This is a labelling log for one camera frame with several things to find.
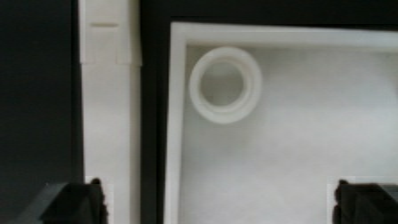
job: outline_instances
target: white pillar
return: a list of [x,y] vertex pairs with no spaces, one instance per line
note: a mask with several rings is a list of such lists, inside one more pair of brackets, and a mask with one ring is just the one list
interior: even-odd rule
[[110,224],[140,214],[136,0],[80,0],[85,179],[103,181]]

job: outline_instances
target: white ring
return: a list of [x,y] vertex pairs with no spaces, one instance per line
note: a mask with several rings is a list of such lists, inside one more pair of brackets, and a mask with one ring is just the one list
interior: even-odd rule
[[[208,102],[200,92],[204,72],[209,66],[216,63],[229,63],[234,65],[243,79],[243,90],[240,97],[225,106],[213,105]],[[218,124],[232,123],[250,114],[261,97],[261,84],[261,69],[250,54],[234,47],[220,47],[213,49],[195,63],[188,84],[190,100],[195,110],[211,122]]]

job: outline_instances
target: black background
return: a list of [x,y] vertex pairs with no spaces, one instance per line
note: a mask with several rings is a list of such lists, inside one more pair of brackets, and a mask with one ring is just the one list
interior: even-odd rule
[[74,0],[0,2],[0,223],[83,181]]
[[144,0],[140,10],[144,50],[142,224],[160,224],[163,219],[170,22],[398,30],[398,2]]

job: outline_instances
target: white wall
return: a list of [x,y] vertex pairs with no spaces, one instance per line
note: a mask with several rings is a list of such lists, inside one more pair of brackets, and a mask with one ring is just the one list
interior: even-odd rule
[[[209,49],[188,48],[186,82]],[[330,223],[337,179],[398,181],[398,57],[247,50],[263,70],[250,116],[213,124],[184,95],[179,223]]]

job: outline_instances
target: circular hole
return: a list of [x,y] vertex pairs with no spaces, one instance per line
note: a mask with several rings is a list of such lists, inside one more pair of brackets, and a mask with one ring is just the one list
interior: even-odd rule
[[240,97],[243,79],[238,68],[229,63],[209,66],[200,80],[204,99],[216,106],[229,105]]

